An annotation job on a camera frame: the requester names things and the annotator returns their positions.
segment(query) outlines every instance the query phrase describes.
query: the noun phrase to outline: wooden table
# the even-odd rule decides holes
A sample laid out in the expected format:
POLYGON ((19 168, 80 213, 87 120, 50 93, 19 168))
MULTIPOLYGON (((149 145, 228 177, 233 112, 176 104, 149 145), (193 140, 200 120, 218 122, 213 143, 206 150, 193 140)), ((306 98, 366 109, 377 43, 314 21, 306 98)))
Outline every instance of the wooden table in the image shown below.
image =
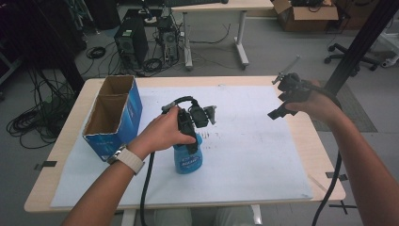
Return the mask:
POLYGON ((184 59, 185 67, 193 69, 191 58, 190 40, 188 37, 189 25, 207 24, 239 24, 238 35, 234 38, 243 69, 249 65, 246 52, 243 47, 244 26, 248 10, 272 9, 273 4, 269 0, 230 0, 228 4, 206 4, 189 7, 172 8, 174 12, 183 13, 184 23, 184 59))
MULTIPOLYGON (((229 86, 271 86, 275 76, 219 76, 219 77, 158 77, 137 78, 139 87, 194 87, 215 86, 225 84, 229 86)), ((56 161, 54 167, 45 167, 35 183, 24 209, 27 212, 55 212, 69 211, 68 208, 52 208, 51 201, 56 193, 57 185, 68 158, 76 141, 78 132, 88 114, 103 79, 90 79, 84 85, 79 98, 68 117, 56 144, 51 151, 48 161, 56 161)), ((330 184, 326 177, 327 171, 333 171, 323 144, 318 137, 307 114, 299 112, 294 117, 286 116, 290 130, 301 158, 303 167, 308 175, 313 198, 311 201, 321 201, 330 184)), ((343 200, 345 192, 341 183, 337 185, 330 197, 333 201, 343 200)))

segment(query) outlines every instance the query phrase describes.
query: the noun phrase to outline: computer tower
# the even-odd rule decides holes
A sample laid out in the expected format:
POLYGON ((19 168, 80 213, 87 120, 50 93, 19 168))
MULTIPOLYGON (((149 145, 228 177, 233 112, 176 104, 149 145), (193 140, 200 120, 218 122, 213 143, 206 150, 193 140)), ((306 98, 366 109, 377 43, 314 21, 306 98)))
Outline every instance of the computer tower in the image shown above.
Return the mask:
POLYGON ((125 69, 140 69, 149 50, 144 24, 140 18, 122 21, 114 37, 125 69))
POLYGON ((162 50, 165 61, 173 61, 178 58, 178 45, 176 41, 176 31, 171 30, 163 34, 162 50))
POLYGON ((176 60, 178 58, 178 36, 170 16, 158 18, 157 27, 164 60, 176 60))

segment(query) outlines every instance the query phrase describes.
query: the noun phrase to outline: blue box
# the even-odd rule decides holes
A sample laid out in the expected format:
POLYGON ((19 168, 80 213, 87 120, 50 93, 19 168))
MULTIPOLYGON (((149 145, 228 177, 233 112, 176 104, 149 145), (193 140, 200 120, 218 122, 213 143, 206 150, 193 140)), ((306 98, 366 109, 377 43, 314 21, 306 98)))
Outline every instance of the blue box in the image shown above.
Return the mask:
POLYGON ((107 76, 83 131, 83 138, 105 162, 137 136, 143 105, 135 78, 107 76))

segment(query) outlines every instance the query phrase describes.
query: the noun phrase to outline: hand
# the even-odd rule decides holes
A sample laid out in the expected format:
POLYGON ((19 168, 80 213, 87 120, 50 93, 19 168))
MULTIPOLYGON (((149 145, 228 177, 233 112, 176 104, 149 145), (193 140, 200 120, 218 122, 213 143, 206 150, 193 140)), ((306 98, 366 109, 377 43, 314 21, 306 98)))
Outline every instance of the hand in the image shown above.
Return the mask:
POLYGON ((167 114, 155 118, 139 136, 129 143, 127 149, 144 159, 150 153, 168 149, 177 143, 194 143, 196 140, 193 137, 182 134, 178 129, 179 109, 178 106, 173 106, 167 114))
MULTIPOLYGON (((315 86, 320 87, 317 81, 311 81, 315 86)), ((308 101, 303 103, 289 103, 285 105, 287 110, 303 111, 318 121, 331 125, 343 112, 327 96, 312 91, 308 101)))

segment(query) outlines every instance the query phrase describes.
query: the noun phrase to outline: white paper sheet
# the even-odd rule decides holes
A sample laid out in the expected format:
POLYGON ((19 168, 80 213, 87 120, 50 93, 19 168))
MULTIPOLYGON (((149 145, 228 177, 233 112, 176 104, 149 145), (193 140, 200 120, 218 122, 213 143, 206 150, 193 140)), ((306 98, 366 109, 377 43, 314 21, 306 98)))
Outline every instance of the white paper sheet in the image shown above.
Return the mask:
MULTIPOLYGON (((161 113, 162 105, 182 96, 193 96, 202 107, 217 106, 216 124, 197 129, 203 138, 203 164, 198 170, 178 174, 172 149, 156 153, 147 205, 191 206, 312 198, 286 120, 273 121, 267 116, 279 106, 272 87, 139 88, 139 93, 143 103, 139 132, 161 113)), ((180 106, 188 108, 191 104, 180 106)), ((74 206, 107 166, 80 133, 51 206, 74 206)), ((148 164, 129 184, 121 206, 139 205, 147 167, 148 164)))

